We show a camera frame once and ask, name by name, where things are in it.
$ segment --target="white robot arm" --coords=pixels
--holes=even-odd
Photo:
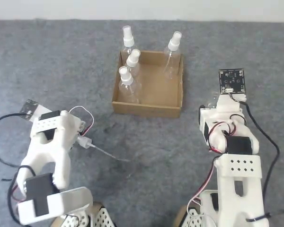
[[[220,70],[220,96],[216,108],[199,109],[200,131],[210,150],[221,154],[214,161],[218,190],[200,193],[202,223],[206,227],[268,227],[266,218],[247,222],[264,214],[261,188],[259,142],[244,124],[238,101],[245,101],[243,69]],[[241,182],[238,195],[235,183]]]
[[[19,220],[28,225],[41,220],[65,214],[72,214],[80,227],[90,225],[89,213],[93,205],[89,189],[80,187],[63,191],[69,185],[71,161],[68,152],[82,132],[85,123],[67,111],[53,111],[41,114],[33,120],[31,142],[21,166],[30,166],[36,176],[27,168],[19,169],[17,184],[26,200],[18,204]],[[38,175],[50,162],[55,163],[54,173]]]

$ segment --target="plastic bottle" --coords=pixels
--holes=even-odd
[[[132,77],[127,67],[120,67],[119,73],[121,76],[119,91],[121,92],[123,101],[127,103],[140,103],[141,84]]]
[[[164,50],[165,60],[163,65],[163,73],[166,78],[174,78],[179,69],[181,52],[179,50],[180,40],[182,34],[180,32],[174,32],[168,46]]]
[[[141,52],[138,49],[133,49],[132,53],[126,60],[126,67],[134,78],[137,78],[140,70],[139,57]]]
[[[132,34],[132,28],[128,25],[123,27],[123,54],[124,59],[127,59],[128,56],[132,53],[133,46],[134,46],[134,40],[133,40],[133,34]]]

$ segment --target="white wall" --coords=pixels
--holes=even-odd
[[[284,22],[284,0],[0,0],[0,19]]]

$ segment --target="cardboard box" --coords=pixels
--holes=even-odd
[[[178,75],[168,80],[162,74],[164,53],[141,51],[139,58],[141,64],[139,78],[142,84],[140,104],[125,103],[122,96],[119,96],[120,74],[118,69],[125,64],[126,59],[123,58],[120,53],[112,99],[114,112],[144,117],[178,118],[183,101],[183,56],[179,61]]]

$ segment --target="bottle cap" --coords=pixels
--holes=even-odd
[[[171,51],[176,51],[179,48],[181,37],[182,37],[182,34],[180,32],[174,32],[171,40],[169,41],[169,45],[168,45],[168,48]]]
[[[132,47],[134,45],[132,28],[128,25],[123,27],[123,41],[126,47]]]
[[[121,76],[121,80],[125,85],[131,85],[133,82],[133,77],[131,73],[128,71],[127,67],[122,66],[119,68],[119,73]]]
[[[126,64],[129,67],[135,67],[139,61],[141,52],[138,49],[133,49],[132,53],[128,56]]]

